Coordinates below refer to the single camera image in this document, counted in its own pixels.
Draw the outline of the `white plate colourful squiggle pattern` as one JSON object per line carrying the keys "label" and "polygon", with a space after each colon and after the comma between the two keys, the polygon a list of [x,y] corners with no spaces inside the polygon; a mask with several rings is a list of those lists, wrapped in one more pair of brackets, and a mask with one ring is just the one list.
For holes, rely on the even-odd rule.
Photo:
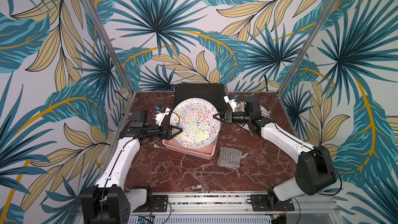
{"label": "white plate colourful squiggle pattern", "polygon": [[204,148],[219,134],[221,122],[213,119],[217,109],[207,100],[191,98],[179,103],[172,112],[170,124],[178,125],[183,132],[174,139],[191,149]]}

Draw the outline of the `grey dish cloth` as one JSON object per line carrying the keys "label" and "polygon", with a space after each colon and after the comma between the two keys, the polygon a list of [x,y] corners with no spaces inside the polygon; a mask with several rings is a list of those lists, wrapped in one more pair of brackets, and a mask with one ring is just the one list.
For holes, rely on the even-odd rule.
{"label": "grey dish cloth", "polygon": [[237,173],[240,177],[240,161],[242,157],[242,152],[235,148],[221,147],[219,158],[217,160],[217,165],[221,168],[227,168]]}

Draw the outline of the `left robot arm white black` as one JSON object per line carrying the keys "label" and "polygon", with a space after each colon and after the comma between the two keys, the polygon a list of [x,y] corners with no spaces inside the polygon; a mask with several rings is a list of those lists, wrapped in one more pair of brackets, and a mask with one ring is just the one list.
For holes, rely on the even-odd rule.
{"label": "left robot arm white black", "polygon": [[135,188],[130,196],[124,193],[124,185],[130,166],[144,138],[159,137],[171,140],[182,132],[177,125],[164,124],[166,116],[176,117],[168,107],[155,108],[155,123],[147,123],[147,111],[137,110],[129,114],[127,123],[119,133],[117,147],[103,175],[86,188],[80,197],[85,224],[126,224],[133,211],[156,208],[149,187]]}

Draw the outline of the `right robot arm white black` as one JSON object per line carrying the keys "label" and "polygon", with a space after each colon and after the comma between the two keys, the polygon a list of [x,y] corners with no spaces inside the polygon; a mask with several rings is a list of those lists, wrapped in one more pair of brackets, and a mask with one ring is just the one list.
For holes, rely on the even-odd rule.
{"label": "right robot arm white black", "polygon": [[257,98],[248,97],[244,101],[244,111],[238,110],[235,96],[226,95],[223,99],[230,110],[214,114],[214,119],[227,124],[246,124],[251,132],[276,145],[296,163],[293,178],[267,191],[265,203],[268,208],[274,210],[299,196],[313,196],[341,179],[326,147],[311,145],[286,132],[262,113]]}

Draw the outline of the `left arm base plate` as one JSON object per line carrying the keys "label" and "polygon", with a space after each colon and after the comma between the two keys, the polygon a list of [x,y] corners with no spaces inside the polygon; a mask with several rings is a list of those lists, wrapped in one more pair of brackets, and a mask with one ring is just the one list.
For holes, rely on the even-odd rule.
{"label": "left arm base plate", "polygon": [[169,211],[169,196],[168,195],[155,195],[152,200],[148,200],[144,205],[135,209],[134,213],[165,213]]}

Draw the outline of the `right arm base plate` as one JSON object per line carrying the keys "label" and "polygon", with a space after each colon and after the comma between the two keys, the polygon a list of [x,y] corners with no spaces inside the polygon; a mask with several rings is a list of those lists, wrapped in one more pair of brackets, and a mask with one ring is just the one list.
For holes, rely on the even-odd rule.
{"label": "right arm base plate", "polygon": [[295,210],[291,199],[279,201],[276,197],[269,195],[250,195],[246,202],[252,206],[254,212],[285,213]]}

